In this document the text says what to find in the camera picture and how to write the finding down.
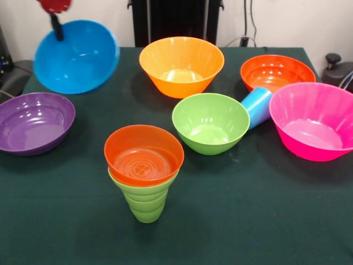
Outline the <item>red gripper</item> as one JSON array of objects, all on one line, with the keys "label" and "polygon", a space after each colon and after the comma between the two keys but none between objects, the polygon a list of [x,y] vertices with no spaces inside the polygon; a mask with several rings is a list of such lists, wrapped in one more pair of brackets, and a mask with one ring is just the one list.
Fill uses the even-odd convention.
[{"label": "red gripper", "polygon": [[62,25],[57,17],[57,13],[66,12],[71,4],[71,0],[38,0],[42,9],[50,14],[51,25],[54,30],[56,39],[58,41],[63,41],[63,30]]}]

